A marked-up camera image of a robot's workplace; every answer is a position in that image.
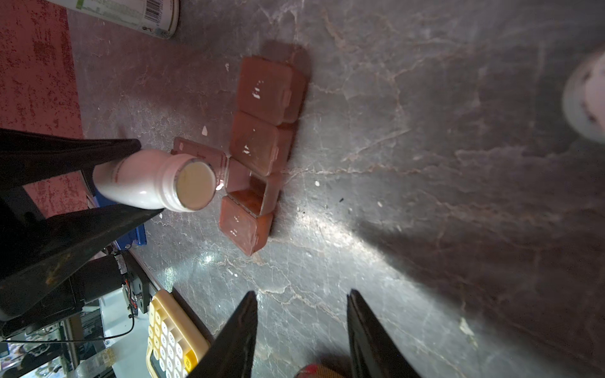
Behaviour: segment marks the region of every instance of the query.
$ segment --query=barcode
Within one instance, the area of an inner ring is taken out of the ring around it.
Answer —
[[[162,0],[147,0],[145,8],[145,18],[156,24],[160,23],[162,18]]]

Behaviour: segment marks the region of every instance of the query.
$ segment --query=blue object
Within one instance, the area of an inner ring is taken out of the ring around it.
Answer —
[[[97,195],[93,197],[93,200],[97,207],[105,207],[116,204],[116,202],[103,197],[103,195],[98,191]],[[129,249],[134,243],[136,243],[138,246],[146,246],[147,235],[145,234],[145,225],[141,224],[135,229],[130,230],[126,235],[116,239],[116,243],[120,250]]]

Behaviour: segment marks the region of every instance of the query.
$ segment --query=bottle opening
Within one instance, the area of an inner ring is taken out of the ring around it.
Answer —
[[[178,200],[189,210],[205,207],[214,196],[215,187],[214,172],[202,161],[187,164],[178,174]]]

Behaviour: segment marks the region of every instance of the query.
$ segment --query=calculator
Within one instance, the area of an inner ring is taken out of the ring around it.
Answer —
[[[152,378],[185,378],[210,344],[166,290],[154,295],[148,310],[147,370]]]

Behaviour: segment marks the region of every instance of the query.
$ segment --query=black cable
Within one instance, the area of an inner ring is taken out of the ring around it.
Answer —
[[[4,341],[0,341],[0,342],[5,342],[7,344],[70,344],[73,342],[105,341],[105,340],[115,339],[116,337],[121,337],[126,334],[129,334],[134,329],[134,312],[132,311],[132,305],[130,306],[130,315],[128,315],[128,317],[132,319],[132,327],[130,327],[130,329],[127,332],[120,333],[115,336],[100,337],[98,339],[88,339],[88,340],[63,340],[63,341],[57,341],[57,340],[52,340],[52,341],[4,340]]]

